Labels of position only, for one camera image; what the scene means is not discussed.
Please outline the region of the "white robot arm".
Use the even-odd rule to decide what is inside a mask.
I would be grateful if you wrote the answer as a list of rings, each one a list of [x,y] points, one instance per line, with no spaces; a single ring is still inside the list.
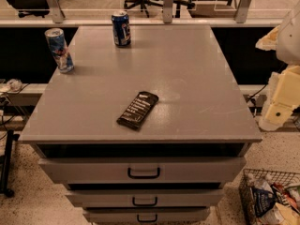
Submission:
[[[300,106],[300,2],[285,16],[281,25],[260,38],[256,48],[276,52],[287,67],[273,72],[267,87],[267,100],[262,106],[259,127],[274,131],[282,127]]]

